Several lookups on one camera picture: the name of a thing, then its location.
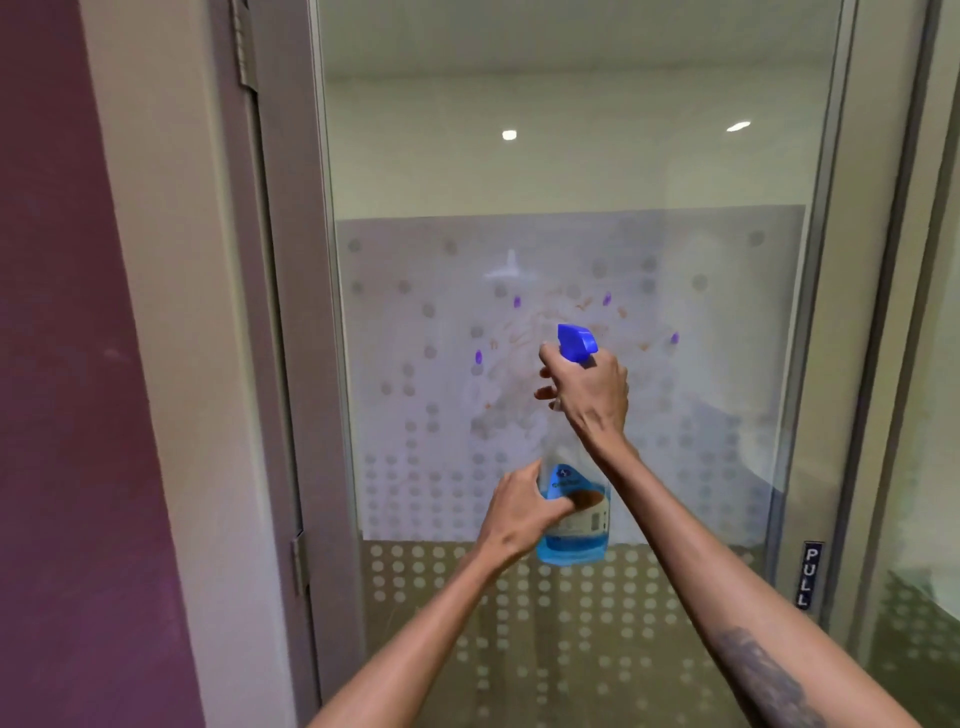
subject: spray bottle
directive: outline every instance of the spray bottle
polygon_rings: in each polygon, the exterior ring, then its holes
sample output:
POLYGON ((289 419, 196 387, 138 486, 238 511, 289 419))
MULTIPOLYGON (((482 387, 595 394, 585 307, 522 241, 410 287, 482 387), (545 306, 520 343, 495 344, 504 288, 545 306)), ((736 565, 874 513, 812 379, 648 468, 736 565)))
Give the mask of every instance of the spray bottle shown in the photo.
MULTIPOLYGON (((598 351, 596 339, 588 328, 560 324, 557 337, 560 354, 582 366, 598 351)), ((551 527, 537 545, 537 556, 543 563, 556 566, 599 561, 610 540, 610 483, 566 417, 551 417, 544 444, 540 470, 543 496, 550 500, 574 491, 593 491, 598 494, 599 502, 551 527)))

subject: person's right arm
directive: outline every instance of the person's right arm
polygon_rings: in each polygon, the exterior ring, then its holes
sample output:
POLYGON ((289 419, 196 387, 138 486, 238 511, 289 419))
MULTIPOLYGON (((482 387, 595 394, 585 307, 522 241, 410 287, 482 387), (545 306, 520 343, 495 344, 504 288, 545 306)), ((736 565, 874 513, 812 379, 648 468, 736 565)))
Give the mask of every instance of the person's right arm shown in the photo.
POLYGON ((816 624, 711 534, 627 442, 627 372, 601 350, 589 368, 540 348, 554 385, 541 400, 564 411, 623 498, 748 717, 756 724, 918 723, 816 624))

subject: person's right hand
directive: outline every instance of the person's right hand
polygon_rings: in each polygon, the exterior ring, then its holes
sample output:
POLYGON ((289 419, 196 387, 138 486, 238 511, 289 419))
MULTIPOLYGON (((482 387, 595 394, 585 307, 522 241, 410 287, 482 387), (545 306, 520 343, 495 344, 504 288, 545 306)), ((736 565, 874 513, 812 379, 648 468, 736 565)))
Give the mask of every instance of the person's right hand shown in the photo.
POLYGON ((626 367, 612 353, 601 349, 584 367, 564 359, 556 344, 543 344, 540 360, 540 376, 553 379, 553 385, 541 387, 534 397, 563 410, 587 445, 606 437, 623 438, 630 386, 626 367))

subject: hinge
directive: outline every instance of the hinge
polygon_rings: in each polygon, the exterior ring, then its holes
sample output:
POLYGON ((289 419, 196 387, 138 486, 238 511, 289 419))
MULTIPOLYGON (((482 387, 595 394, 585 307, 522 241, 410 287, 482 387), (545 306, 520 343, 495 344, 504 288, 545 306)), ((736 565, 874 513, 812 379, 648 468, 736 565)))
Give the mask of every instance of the hinge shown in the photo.
POLYGON ((297 596, 303 596, 310 584, 310 564, 306 558, 306 534, 303 531, 298 533, 290 546, 294 557, 294 589, 297 596))
POLYGON ((256 92, 256 54, 253 52, 253 25, 246 0, 230 0, 233 22, 233 50, 237 58, 240 85, 256 92))

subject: maroon wall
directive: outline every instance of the maroon wall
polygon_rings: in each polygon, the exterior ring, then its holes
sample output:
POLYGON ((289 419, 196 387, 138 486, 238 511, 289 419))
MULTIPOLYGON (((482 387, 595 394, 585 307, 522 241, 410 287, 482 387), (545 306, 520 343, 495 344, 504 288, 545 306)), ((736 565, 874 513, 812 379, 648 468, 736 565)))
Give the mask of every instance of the maroon wall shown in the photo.
POLYGON ((0 725, 204 725, 76 0, 0 0, 0 725))

